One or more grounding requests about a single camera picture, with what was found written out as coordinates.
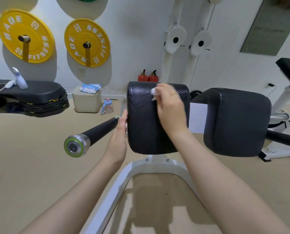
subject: beige stool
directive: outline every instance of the beige stool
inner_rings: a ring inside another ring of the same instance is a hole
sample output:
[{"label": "beige stool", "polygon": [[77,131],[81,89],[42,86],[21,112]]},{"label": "beige stool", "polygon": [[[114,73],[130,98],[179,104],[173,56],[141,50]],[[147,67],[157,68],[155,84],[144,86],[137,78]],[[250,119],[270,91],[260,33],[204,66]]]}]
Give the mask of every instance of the beige stool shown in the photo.
[{"label": "beige stool", "polygon": [[76,112],[99,112],[102,106],[102,96],[100,91],[96,94],[87,94],[80,91],[81,86],[77,86],[72,92],[74,109]]}]

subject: person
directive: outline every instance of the person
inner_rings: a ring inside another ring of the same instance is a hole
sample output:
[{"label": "person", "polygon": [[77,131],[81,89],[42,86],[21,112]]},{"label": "person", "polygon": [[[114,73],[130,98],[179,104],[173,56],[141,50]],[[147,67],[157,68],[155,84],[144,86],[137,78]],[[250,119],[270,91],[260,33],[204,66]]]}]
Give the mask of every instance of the person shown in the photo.
[{"label": "person", "polygon": [[[199,143],[186,124],[184,104],[169,84],[157,84],[158,117],[177,148],[203,204],[222,233],[290,233],[289,228],[239,177]],[[21,233],[79,233],[127,152],[127,110],[100,161]]]}]

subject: person's left hand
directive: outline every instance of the person's left hand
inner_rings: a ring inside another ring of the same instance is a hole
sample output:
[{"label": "person's left hand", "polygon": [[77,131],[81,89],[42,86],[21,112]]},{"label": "person's left hand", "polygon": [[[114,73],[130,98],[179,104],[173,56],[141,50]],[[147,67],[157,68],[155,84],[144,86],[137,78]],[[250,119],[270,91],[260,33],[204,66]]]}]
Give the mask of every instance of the person's left hand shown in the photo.
[{"label": "person's left hand", "polygon": [[104,157],[107,157],[119,167],[124,162],[125,156],[127,154],[127,143],[125,140],[126,121],[127,110],[125,109],[121,118],[118,121],[118,125],[113,132],[108,142],[107,149],[104,153]]}]

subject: floor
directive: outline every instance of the floor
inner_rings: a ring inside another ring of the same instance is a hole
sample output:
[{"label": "floor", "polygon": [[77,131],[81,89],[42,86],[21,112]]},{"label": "floor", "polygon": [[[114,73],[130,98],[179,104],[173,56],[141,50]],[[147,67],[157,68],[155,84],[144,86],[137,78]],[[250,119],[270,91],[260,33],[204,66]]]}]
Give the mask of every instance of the floor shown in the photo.
[{"label": "floor", "polygon": [[[47,118],[0,114],[0,234],[18,233],[97,163],[110,134],[81,158],[69,157],[63,142],[70,134],[118,115],[119,101],[114,102],[114,108],[113,114],[106,115],[76,113],[71,100],[70,108]],[[202,141],[201,134],[195,136]],[[178,153],[168,157],[182,160]],[[144,155],[128,148],[124,165],[143,158]],[[257,157],[218,158],[290,227],[290,157],[273,159],[270,163]],[[105,189],[88,222],[117,176],[118,173]],[[181,178],[141,174],[128,183],[104,233],[221,232]]]}]

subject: fire extinguisher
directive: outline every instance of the fire extinguisher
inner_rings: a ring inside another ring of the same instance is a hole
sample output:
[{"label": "fire extinguisher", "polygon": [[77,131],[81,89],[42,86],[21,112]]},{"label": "fire extinguisher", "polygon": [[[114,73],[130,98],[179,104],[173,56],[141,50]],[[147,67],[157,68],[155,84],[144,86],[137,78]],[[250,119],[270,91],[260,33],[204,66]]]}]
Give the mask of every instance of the fire extinguisher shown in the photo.
[{"label": "fire extinguisher", "polygon": [[143,70],[143,72],[138,76],[138,81],[148,81],[148,76],[145,75],[145,69]]},{"label": "fire extinguisher", "polygon": [[152,72],[152,74],[148,77],[148,81],[149,82],[158,82],[159,81],[159,77],[156,75],[156,70],[154,70]]}]

